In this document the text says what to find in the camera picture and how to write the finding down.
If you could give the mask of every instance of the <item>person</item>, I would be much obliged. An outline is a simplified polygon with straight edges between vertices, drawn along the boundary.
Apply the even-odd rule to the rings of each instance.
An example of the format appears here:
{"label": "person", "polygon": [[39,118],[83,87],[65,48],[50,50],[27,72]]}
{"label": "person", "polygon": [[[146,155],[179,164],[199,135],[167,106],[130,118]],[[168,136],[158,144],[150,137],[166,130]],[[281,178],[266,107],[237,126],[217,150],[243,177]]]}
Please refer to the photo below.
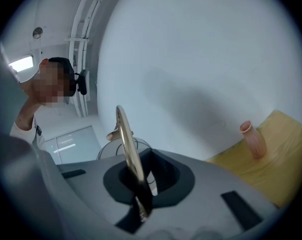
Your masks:
{"label": "person", "polygon": [[[17,80],[17,72],[11,67]],[[70,61],[63,57],[43,59],[37,72],[27,81],[18,82],[27,100],[18,113],[11,128],[10,136],[25,140],[40,150],[45,150],[45,139],[37,124],[35,112],[41,106],[56,107],[69,103],[76,93],[75,73]]]}

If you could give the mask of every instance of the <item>pink vase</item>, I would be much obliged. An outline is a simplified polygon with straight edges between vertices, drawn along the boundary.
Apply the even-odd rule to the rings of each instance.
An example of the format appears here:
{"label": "pink vase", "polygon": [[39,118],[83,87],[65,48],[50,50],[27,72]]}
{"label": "pink vase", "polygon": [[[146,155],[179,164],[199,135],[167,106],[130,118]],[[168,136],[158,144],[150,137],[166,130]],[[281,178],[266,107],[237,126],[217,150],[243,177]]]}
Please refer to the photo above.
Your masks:
{"label": "pink vase", "polygon": [[267,145],[262,135],[252,126],[250,121],[245,121],[240,126],[244,141],[249,147],[254,159],[263,157],[267,152]]}

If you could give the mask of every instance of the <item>curved metal handle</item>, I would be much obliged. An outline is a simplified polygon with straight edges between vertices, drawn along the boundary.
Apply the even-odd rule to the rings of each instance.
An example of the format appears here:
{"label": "curved metal handle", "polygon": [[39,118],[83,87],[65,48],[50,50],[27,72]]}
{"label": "curved metal handle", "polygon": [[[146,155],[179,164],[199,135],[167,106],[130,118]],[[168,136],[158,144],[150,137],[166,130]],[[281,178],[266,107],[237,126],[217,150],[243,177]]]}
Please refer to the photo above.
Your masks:
{"label": "curved metal handle", "polygon": [[116,121],[123,143],[125,160],[129,170],[135,175],[140,184],[146,183],[140,156],[136,150],[135,142],[132,137],[129,122],[122,106],[116,106]]}

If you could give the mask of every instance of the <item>vase opening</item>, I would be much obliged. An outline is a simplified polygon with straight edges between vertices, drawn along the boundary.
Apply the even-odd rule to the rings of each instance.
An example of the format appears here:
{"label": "vase opening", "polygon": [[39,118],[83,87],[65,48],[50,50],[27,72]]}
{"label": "vase opening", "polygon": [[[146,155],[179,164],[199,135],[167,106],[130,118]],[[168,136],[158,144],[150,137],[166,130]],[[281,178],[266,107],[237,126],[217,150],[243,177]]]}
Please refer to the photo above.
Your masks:
{"label": "vase opening", "polygon": [[245,133],[247,132],[248,130],[250,130],[252,124],[250,121],[245,121],[243,124],[241,124],[240,126],[240,131],[241,133]]}

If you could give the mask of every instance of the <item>white sleeve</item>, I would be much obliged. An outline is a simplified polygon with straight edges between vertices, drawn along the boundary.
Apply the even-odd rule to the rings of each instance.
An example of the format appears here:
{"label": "white sleeve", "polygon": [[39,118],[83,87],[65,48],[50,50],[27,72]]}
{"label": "white sleeve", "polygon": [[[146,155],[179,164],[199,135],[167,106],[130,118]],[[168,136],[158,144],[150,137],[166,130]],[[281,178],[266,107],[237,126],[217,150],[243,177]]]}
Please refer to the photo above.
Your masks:
{"label": "white sleeve", "polygon": [[22,130],[16,125],[16,122],[14,122],[10,136],[22,139],[31,145],[36,137],[35,117],[33,116],[32,127],[30,130]]}

